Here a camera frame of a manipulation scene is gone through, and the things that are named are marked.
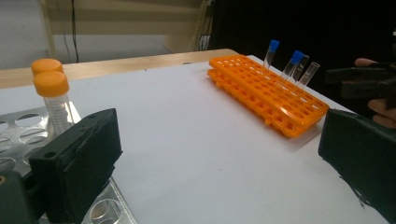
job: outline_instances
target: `white table surface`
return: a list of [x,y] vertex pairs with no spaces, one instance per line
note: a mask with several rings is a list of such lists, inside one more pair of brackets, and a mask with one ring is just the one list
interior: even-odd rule
[[[209,68],[70,81],[82,118],[117,109],[123,154],[113,176],[140,224],[388,223],[318,155],[324,119],[283,137],[217,88]],[[0,104],[7,114],[43,101],[30,86],[0,90]]]

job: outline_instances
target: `orange test tube rack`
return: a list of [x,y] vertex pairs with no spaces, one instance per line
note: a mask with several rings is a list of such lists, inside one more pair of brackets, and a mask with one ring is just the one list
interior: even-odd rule
[[213,58],[207,74],[265,124],[287,137],[315,125],[329,106],[245,55]]

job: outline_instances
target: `orange cap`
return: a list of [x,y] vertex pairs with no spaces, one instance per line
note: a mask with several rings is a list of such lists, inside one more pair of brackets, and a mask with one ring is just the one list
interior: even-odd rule
[[66,75],[57,71],[43,72],[33,77],[35,91],[43,97],[61,96],[69,91]]
[[58,71],[63,73],[64,68],[62,67],[62,64],[55,60],[55,59],[39,59],[31,64],[32,72],[33,75],[37,75],[42,72],[48,72],[48,71]]

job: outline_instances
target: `blue test tube cap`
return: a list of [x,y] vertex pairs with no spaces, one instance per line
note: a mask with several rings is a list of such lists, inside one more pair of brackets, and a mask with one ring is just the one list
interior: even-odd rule
[[279,47],[279,41],[272,39],[270,42],[270,51],[275,52],[277,47]]
[[304,57],[304,54],[300,52],[299,50],[295,50],[293,55],[291,56],[291,63],[297,64],[300,62],[300,60]]

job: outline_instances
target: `clear plastic tube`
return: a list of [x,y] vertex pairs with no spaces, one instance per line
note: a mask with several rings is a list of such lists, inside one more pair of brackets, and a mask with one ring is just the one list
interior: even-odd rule
[[75,123],[67,94],[57,97],[43,97],[43,99],[56,134],[64,133]]
[[312,62],[309,65],[309,67],[306,69],[303,76],[297,82],[297,86],[299,88],[303,89],[308,84],[308,82],[311,80],[311,78],[314,76],[314,74],[318,71],[319,68],[320,68],[320,65],[318,63]]
[[47,71],[33,77],[35,90],[44,99],[55,134],[69,129],[75,122],[67,96],[69,84],[64,73]]
[[272,60],[274,59],[277,47],[279,47],[279,41],[272,39],[270,41],[270,46],[268,47],[267,54],[265,55],[263,63],[263,66],[268,70],[270,69]]
[[295,50],[293,55],[290,58],[290,61],[286,65],[285,69],[282,71],[280,75],[281,79],[277,82],[279,86],[283,86],[284,82],[289,78],[289,76],[294,72],[297,68],[298,63],[304,57],[304,54],[301,53],[299,50]]
[[291,80],[294,83],[297,83],[298,80],[300,79],[301,73],[303,72],[306,64],[309,61],[309,56],[308,55],[304,55],[304,57],[300,60],[300,62],[298,63],[296,69],[294,70],[293,74],[291,74]]

